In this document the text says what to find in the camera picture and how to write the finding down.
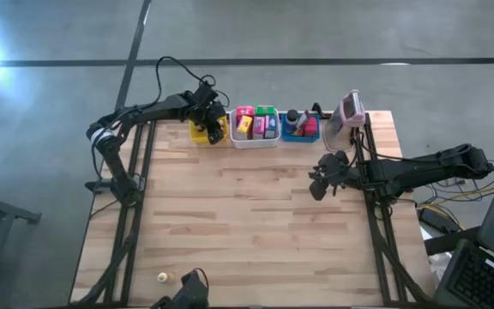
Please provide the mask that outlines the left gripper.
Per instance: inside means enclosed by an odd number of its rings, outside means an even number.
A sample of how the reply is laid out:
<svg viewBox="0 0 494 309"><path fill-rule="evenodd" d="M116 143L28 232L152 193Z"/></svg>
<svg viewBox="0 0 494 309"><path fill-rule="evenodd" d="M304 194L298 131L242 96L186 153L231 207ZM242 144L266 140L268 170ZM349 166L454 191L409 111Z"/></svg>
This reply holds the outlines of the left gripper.
<svg viewBox="0 0 494 309"><path fill-rule="evenodd" d="M226 116L224 106L218 100L193 99L190 108L190 121L208 131L208 142L215 145L225 137L223 131Z"/></svg>

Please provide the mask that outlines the magenta pink carton box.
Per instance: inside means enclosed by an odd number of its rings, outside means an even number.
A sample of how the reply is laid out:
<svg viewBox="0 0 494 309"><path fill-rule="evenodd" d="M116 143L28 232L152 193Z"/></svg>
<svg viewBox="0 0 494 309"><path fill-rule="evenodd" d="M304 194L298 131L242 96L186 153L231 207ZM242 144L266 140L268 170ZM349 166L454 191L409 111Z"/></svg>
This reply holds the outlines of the magenta pink carton box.
<svg viewBox="0 0 494 309"><path fill-rule="evenodd" d="M263 139L265 135L266 117L265 116L255 116L253 119L252 126L252 138L254 140Z"/></svg>

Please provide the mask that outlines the white plastic basket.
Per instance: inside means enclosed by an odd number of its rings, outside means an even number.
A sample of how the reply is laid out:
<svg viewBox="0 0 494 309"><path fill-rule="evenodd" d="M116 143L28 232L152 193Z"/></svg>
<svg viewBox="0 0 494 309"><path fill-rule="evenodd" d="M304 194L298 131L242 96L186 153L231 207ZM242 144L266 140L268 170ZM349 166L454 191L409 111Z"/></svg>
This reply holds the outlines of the white plastic basket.
<svg viewBox="0 0 494 309"><path fill-rule="evenodd" d="M276 138L274 139L259 139L259 140L254 140L251 136L251 139L249 140L238 140L236 138L236 128L237 128L237 120L235 119L236 112L235 109L233 109L230 112L230 128L231 128L231 133L230 133L230 139L232 140L232 144L234 148L236 149L258 149L258 148L275 148L278 145L278 141L281 138L280 134L280 116L278 111L275 109L275 116L277 117L278 120L278 128L276 130Z"/></svg>

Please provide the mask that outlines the blue plastic basket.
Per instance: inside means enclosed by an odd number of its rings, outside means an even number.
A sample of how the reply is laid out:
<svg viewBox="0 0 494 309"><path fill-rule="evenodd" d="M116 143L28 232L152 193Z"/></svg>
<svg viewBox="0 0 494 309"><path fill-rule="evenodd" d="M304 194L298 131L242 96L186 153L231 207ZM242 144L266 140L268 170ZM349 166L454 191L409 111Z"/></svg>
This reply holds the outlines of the blue plastic basket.
<svg viewBox="0 0 494 309"><path fill-rule="evenodd" d="M293 134L286 131L286 114L280 113L280 134L281 138L285 142L315 142L320 138L321 135L321 125L320 118L316 114L311 115L316 119L316 132L312 136L294 136Z"/></svg>

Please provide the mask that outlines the black desk beam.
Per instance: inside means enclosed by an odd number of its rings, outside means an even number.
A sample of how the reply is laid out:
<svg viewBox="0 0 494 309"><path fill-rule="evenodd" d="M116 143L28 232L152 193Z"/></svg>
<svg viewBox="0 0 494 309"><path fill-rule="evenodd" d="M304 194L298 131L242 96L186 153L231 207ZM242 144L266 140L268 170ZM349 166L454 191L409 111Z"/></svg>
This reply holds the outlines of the black desk beam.
<svg viewBox="0 0 494 309"><path fill-rule="evenodd" d="M471 227L460 232L445 234L436 238L427 239L425 241L426 253L429 256L433 256L436 254L453 251L456 248L458 242L462 239L466 239L472 243L477 244L479 242L479 230L480 227Z"/></svg>

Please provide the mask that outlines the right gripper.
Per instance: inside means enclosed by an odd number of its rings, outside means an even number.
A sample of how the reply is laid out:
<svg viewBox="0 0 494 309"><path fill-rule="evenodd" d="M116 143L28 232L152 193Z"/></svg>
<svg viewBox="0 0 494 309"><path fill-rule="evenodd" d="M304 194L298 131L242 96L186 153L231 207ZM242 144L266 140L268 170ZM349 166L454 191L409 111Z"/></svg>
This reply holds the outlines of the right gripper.
<svg viewBox="0 0 494 309"><path fill-rule="evenodd" d="M342 150L335 154L327 153L318 161L318 171L310 172L309 177L313 180L309 186L310 194L316 201L321 201L327 193L328 187L346 187L345 179L349 172L350 161Z"/></svg>

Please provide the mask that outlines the black aluminium rig frame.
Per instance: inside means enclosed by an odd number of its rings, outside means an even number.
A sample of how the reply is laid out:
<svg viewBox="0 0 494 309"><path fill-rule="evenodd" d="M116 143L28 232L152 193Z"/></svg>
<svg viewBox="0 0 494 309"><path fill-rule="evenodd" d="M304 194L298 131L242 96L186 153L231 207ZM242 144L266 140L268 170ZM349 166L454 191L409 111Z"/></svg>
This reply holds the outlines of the black aluminium rig frame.
<svg viewBox="0 0 494 309"><path fill-rule="evenodd" d="M108 193L94 199L71 301L99 290L96 306L147 307L199 270L212 308L380 306L408 297L389 254L431 294L408 197L389 215L353 189L316 201L309 172L325 151L322 141L197 144L172 120L135 129L121 156L144 198L130 208ZM175 280L160 283L160 272Z"/></svg>

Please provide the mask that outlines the purple label spice jar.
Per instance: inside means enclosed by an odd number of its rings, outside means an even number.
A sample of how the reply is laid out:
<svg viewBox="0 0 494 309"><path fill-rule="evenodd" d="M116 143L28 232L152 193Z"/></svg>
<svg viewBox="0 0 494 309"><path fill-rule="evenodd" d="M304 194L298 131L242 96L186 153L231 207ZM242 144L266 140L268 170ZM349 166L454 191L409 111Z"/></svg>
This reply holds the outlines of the purple label spice jar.
<svg viewBox="0 0 494 309"><path fill-rule="evenodd" d="M285 131L289 134L292 134L297 127L298 122L298 111L291 109L286 113L285 120Z"/></svg>

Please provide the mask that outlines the dark grey open laptop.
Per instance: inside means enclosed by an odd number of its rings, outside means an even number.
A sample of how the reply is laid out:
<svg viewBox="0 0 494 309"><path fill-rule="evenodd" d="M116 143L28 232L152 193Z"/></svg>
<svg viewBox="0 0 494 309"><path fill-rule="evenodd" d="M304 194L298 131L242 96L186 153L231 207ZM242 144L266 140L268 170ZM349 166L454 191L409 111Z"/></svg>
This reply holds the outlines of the dark grey open laptop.
<svg viewBox="0 0 494 309"><path fill-rule="evenodd" d="M447 308L494 309L494 197L481 224L478 243L462 239L434 295Z"/></svg>

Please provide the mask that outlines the white crumpled object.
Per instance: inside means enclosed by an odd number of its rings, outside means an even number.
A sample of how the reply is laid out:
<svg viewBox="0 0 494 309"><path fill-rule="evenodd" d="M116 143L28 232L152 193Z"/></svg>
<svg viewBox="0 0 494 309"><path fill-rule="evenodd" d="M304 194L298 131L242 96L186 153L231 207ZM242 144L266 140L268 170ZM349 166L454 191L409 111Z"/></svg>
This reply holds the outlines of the white crumpled object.
<svg viewBox="0 0 494 309"><path fill-rule="evenodd" d="M442 280L451 258L452 254L450 252L437 253L433 255L428 253L431 273L436 286L438 286L440 281Z"/></svg>

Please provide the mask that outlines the yellow plastic basket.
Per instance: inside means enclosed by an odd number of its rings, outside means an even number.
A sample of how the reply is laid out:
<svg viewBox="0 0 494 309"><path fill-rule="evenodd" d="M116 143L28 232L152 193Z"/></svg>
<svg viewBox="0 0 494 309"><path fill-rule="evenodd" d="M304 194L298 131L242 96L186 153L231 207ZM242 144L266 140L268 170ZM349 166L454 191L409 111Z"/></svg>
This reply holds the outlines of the yellow plastic basket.
<svg viewBox="0 0 494 309"><path fill-rule="evenodd" d="M229 126L227 117L221 117L218 119L221 129L223 131L223 140L227 139L229 136ZM209 143L208 133L206 130L199 130L192 121L188 121L190 140L195 143Z"/></svg>

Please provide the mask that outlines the blue purple carton box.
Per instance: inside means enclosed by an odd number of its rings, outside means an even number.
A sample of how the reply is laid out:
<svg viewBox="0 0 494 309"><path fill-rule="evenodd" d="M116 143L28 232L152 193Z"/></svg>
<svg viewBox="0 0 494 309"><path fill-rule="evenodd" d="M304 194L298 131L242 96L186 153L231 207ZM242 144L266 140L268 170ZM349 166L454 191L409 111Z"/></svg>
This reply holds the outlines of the blue purple carton box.
<svg viewBox="0 0 494 309"><path fill-rule="evenodd" d="M265 139L274 139L276 138L276 130L278 128L278 120L275 115L267 115L265 117L265 130L264 130L264 138Z"/></svg>

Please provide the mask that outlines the black power brick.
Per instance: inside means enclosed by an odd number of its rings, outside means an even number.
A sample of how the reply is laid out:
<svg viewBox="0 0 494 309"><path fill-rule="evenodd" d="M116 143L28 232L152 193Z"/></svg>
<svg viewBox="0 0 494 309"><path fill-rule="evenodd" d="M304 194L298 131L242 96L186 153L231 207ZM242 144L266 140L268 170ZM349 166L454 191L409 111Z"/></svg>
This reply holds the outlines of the black power brick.
<svg viewBox="0 0 494 309"><path fill-rule="evenodd" d="M426 225L435 228L437 231L445 234L457 233L461 229L460 227L446 215L436 212L432 209L418 209L419 221L422 221Z"/></svg>

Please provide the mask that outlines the yellow box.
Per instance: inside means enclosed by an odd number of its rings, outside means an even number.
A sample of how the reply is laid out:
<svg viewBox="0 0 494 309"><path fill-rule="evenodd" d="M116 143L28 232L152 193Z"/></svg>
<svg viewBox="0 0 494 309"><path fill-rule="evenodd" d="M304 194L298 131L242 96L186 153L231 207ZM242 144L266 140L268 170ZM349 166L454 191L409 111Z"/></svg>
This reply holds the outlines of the yellow box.
<svg viewBox="0 0 494 309"><path fill-rule="evenodd" d="M242 116L236 128L236 138L238 140L249 140L252 136L253 118L251 116Z"/></svg>

